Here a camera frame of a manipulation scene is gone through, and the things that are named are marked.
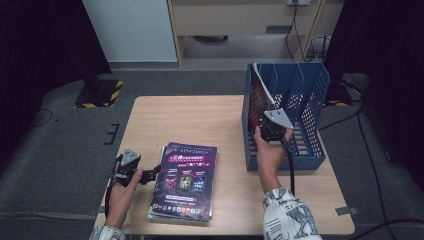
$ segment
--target sleeve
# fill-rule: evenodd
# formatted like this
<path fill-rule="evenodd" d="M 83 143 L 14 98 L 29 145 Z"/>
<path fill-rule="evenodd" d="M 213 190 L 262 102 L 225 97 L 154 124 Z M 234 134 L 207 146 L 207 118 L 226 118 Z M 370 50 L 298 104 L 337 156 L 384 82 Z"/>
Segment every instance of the sleeve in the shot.
<path fill-rule="evenodd" d="M 265 193 L 262 204 L 264 239 L 322 240 L 308 206 L 290 190 L 273 189 Z"/>
<path fill-rule="evenodd" d="M 125 240 L 125 234 L 117 228 L 97 226 L 91 233 L 89 240 Z"/>

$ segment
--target table top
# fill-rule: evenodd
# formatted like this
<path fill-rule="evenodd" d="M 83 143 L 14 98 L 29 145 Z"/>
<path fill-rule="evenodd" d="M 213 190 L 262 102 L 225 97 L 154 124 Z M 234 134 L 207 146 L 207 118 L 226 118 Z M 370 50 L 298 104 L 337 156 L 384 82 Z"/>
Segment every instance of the table top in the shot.
<path fill-rule="evenodd" d="M 168 142 L 212 145 L 218 158 L 212 194 L 213 217 L 207 224 L 149 219 L 154 183 L 138 186 L 123 231 L 140 235 L 262 235 L 263 192 L 257 172 L 246 170 L 241 112 L 243 96 L 146 96 L 135 100 L 119 153 L 141 154 L 140 166 L 152 169 Z M 279 180 L 290 187 L 288 172 Z M 316 171 L 296 171 L 296 197 L 314 215 L 320 234 L 351 234 L 350 215 L 336 208 L 346 203 L 328 158 Z M 99 213 L 95 226 L 105 221 Z"/>

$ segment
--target hand of another person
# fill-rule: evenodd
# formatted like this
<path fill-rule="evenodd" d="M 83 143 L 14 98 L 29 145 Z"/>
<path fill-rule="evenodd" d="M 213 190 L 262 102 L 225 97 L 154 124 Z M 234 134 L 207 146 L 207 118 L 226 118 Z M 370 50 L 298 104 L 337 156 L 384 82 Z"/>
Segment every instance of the hand of another person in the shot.
<path fill-rule="evenodd" d="M 284 138 L 290 141 L 293 130 L 287 129 Z M 261 130 L 257 126 L 255 129 L 254 139 L 258 149 L 258 167 L 262 189 L 268 192 L 274 188 L 281 187 L 277 179 L 278 167 L 281 165 L 283 158 L 287 156 L 287 152 L 281 144 L 269 144 L 261 137 Z"/>
<path fill-rule="evenodd" d="M 104 224 L 105 226 L 122 229 L 142 173 L 142 169 L 137 169 L 127 187 L 119 183 L 116 178 L 113 179 L 113 187 L 109 200 L 109 214 Z"/>

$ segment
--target magazine rack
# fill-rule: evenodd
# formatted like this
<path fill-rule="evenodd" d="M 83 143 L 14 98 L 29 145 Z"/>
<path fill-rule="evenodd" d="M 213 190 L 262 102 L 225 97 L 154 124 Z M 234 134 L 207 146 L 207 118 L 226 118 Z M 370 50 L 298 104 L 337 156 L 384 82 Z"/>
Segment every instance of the magazine rack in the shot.
<path fill-rule="evenodd" d="M 259 74 L 276 100 L 274 108 L 283 108 L 294 125 L 290 150 L 295 170 L 316 170 L 325 159 L 318 138 L 318 119 L 325 100 L 330 77 L 322 63 L 263 63 Z M 247 67 L 242 125 L 248 171 L 258 170 L 257 149 L 248 129 L 252 64 Z M 289 170 L 283 161 L 279 170 Z"/>

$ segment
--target white wall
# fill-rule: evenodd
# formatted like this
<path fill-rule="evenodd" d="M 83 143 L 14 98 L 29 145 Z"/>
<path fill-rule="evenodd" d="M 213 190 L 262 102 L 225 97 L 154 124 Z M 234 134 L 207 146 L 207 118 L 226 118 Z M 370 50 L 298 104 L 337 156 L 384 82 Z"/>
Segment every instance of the white wall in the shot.
<path fill-rule="evenodd" d="M 177 62 L 166 0 L 83 0 L 109 62 Z"/>

